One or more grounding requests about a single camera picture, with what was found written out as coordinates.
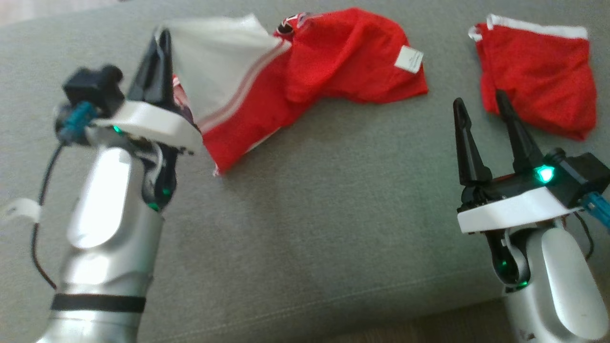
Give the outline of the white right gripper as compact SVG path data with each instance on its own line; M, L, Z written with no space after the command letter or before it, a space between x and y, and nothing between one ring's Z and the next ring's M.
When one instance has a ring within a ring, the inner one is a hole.
M547 183L530 172L543 165L543 155L512 106L508 94L497 90L499 115L506 124L513 153L513 170L493 179L482 162L471 134L471 119L462 98L453 102L459 182L464 186L457 221L464 234L490 232L542 222L575 212L577 204L564 204L552 193L557 177Z

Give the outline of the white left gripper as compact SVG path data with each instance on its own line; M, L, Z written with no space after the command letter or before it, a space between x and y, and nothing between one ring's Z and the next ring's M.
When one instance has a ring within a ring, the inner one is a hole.
M129 87L127 100L109 119L95 119L97 127L118 127L122 132L163 143L189 153L203 150L200 131L185 117L153 106L173 106L171 35L168 29L153 36Z

